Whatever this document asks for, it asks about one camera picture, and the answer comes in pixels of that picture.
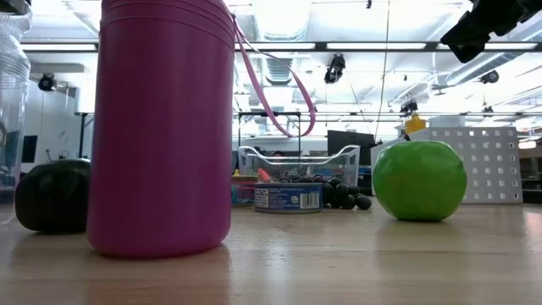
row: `wooden table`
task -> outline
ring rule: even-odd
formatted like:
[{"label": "wooden table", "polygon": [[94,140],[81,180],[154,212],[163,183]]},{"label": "wooden table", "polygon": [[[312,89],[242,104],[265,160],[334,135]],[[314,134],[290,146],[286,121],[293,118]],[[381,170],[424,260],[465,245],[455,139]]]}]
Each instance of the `wooden table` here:
[{"label": "wooden table", "polygon": [[160,261],[0,227],[1,305],[541,304],[542,208],[465,206],[440,224],[371,212],[234,210],[224,245]]}]

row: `tin can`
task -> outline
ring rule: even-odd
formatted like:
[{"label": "tin can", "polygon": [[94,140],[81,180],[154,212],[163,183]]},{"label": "tin can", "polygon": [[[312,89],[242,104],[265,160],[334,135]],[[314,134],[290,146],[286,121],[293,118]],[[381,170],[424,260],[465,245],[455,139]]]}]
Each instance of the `tin can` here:
[{"label": "tin can", "polygon": [[254,207],[273,214],[318,213],[323,208],[321,183],[256,184]]},{"label": "tin can", "polygon": [[256,176],[231,176],[231,206],[252,207],[254,205],[254,185]]}]

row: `white pegboard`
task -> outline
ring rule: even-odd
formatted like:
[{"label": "white pegboard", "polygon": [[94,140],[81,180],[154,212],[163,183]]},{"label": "white pegboard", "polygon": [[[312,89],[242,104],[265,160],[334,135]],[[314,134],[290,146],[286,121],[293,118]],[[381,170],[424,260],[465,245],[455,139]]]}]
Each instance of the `white pegboard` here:
[{"label": "white pegboard", "polygon": [[[413,141],[443,141],[460,156],[467,171],[463,203],[518,203],[523,201],[517,133],[514,127],[429,127],[410,135]],[[402,138],[371,149],[374,168],[380,151]]]}]

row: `security camera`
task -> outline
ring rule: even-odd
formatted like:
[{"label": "security camera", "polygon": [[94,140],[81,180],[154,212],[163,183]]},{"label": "security camera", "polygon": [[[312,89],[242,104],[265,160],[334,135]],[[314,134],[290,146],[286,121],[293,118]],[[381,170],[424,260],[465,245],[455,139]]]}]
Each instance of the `security camera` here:
[{"label": "security camera", "polygon": [[466,12],[440,40],[462,63],[468,63],[485,49],[489,34],[504,36],[542,9],[540,0],[470,0]]},{"label": "security camera", "polygon": [[334,84],[342,77],[342,70],[346,68],[346,61],[342,54],[333,55],[333,59],[328,66],[324,81],[326,84]]},{"label": "security camera", "polygon": [[28,14],[30,6],[32,5],[31,0],[25,1],[13,1],[13,0],[0,0],[0,12],[10,13],[10,14]]},{"label": "security camera", "polygon": [[499,74],[495,70],[489,72],[488,74],[480,78],[480,82],[482,82],[482,84],[495,84],[497,81],[499,81]]},{"label": "security camera", "polygon": [[489,107],[484,107],[484,109],[482,109],[482,113],[484,114],[483,117],[484,118],[490,118],[492,117],[493,115],[491,115],[492,113],[494,113],[495,111],[493,111],[493,107],[489,106]]},{"label": "security camera", "polygon": [[37,86],[43,92],[55,92],[57,90],[57,81],[54,80],[54,74],[44,73]]},{"label": "security camera", "polygon": [[418,103],[415,100],[410,100],[401,105],[401,113],[411,114],[414,111],[418,111]]}]

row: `dark green pumpkin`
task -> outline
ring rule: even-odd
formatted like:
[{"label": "dark green pumpkin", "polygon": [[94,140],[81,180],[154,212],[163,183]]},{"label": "dark green pumpkin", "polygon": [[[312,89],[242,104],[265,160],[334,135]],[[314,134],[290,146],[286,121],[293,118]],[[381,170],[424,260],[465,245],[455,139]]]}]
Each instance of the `dark green pumpkin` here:
[{"label": "dark green pumpkin", "polygon": [[79,233],[86,229],[91,163],[86,159],[40,164],[15,190],[15,212],[29,230]]}]

